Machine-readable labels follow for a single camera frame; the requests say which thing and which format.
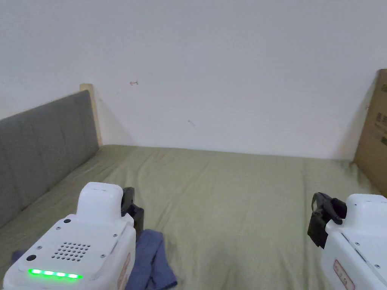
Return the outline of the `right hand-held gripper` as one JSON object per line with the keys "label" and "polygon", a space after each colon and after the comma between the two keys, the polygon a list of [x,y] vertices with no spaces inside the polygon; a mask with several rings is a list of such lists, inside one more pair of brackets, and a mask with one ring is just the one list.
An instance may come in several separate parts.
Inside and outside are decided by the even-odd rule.
{"label": "right hand-held gripper", "polygon": [[317,192],[307,230],[322,249],[320,266],[334,290],[387,288],[387,199],[352,194],[345,202]]}

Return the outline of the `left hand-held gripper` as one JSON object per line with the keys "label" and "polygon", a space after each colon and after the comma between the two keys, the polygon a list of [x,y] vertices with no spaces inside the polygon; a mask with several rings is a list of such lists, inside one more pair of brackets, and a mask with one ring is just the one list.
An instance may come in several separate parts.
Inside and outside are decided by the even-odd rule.
{"label": "left hand-held gripper", "polygon": [[124,290],[144,210],[135,190],[89,182],[75,214],[57,221],[7,270],[4,290]]}

